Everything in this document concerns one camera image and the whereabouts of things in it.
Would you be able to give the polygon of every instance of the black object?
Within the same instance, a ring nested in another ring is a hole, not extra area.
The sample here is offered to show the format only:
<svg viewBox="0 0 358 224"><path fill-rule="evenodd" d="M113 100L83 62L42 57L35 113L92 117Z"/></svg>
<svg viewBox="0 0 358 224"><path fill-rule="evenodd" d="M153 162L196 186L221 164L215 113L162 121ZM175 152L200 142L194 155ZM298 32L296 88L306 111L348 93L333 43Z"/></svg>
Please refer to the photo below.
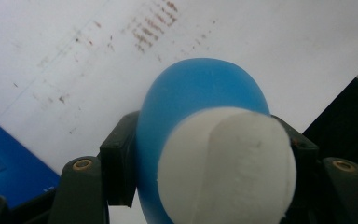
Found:
<svg viewBox="0 0 358 224"><path fill-rule="evenodd" d="M98 157L78 158L65 165L53 205L53 191L11 213L4 208L5 201L0 201L0 221L14 224L109 223L108 204L132 204L136 187L134 136L138 116L139 112L134 112L123 117L101 145ZM358 223L358 206L348 206L358 203L350 194L352 188L358 189L358 174L337 175L337 167L332 167L331 161L317 160L315 144L283 120L274 118L290 137L298 170L295 198L281 223ZM357 164L346 162L358 169Z"/></svg>

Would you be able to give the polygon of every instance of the white surface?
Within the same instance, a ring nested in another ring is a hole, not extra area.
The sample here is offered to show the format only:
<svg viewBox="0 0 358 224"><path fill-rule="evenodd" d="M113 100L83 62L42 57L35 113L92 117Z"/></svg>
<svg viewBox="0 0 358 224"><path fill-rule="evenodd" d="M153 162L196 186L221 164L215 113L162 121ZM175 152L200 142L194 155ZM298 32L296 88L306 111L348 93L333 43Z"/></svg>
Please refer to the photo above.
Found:
<svg viewBox="0 0 358 224"><path fill-rule="evenodd" d="M59 173L192 57L245 69L302 132L358 74L358 1L0 1L0 125Z"/></svg>
<svg viewBox="0 0 358 224"><path fill-rule="evenodd" d="M235 107L182 121L158 164L158 193L175 224L277 224L295 185L296 162L282 125Z"/></svg>

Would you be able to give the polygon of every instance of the white table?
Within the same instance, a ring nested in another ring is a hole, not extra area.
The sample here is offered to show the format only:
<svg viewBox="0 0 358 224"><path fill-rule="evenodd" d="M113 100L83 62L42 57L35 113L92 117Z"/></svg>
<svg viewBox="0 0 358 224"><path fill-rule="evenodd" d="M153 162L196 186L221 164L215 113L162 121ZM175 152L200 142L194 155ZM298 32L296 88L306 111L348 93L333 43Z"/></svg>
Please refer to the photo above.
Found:
<svg viewBox="0 0 358 224"><path fill-rule="evenodd" d="M245 69L303 132L358 74L358 1L0 1L0 125L60 173L194 57ZM145 223L137 200L110 211Z"/></svg>

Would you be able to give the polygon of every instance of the blue rounded surface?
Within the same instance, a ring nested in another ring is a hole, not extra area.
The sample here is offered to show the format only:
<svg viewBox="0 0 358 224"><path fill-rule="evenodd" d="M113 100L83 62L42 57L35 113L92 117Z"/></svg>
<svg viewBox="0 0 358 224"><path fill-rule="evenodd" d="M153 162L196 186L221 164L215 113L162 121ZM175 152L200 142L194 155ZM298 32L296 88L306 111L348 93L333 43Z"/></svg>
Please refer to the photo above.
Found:
<svg viewBox="0 0 358 224"><path fill-rule="evenodd" d="M149 223L172 223L163 209L157 184L159 157L171 131L189 115L221 106L269 115L262 91L233 63L185 60L167 68L153 83L138 119L136 139L138 192Z"/></svg>

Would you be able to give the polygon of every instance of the brass screw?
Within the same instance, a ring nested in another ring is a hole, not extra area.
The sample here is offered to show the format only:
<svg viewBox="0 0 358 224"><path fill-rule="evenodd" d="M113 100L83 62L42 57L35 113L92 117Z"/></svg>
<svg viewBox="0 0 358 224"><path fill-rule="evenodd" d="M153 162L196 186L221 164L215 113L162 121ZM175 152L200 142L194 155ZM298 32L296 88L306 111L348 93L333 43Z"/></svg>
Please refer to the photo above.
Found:
<svg viewBox="0 0 358 224"><path fill-rule="evenodd" d="M345 172L356 171L356 168L352 164L345 161L333 161L333 165L336 166L341 171L345 171Z"/></svg>
<svg viewBox="0 0 358 224"><path fill-rule="evenodd" d="M83 171L89 169L91 165L92 165L92 161L85 159L75 162L72 168L76 171Z"/></svg>

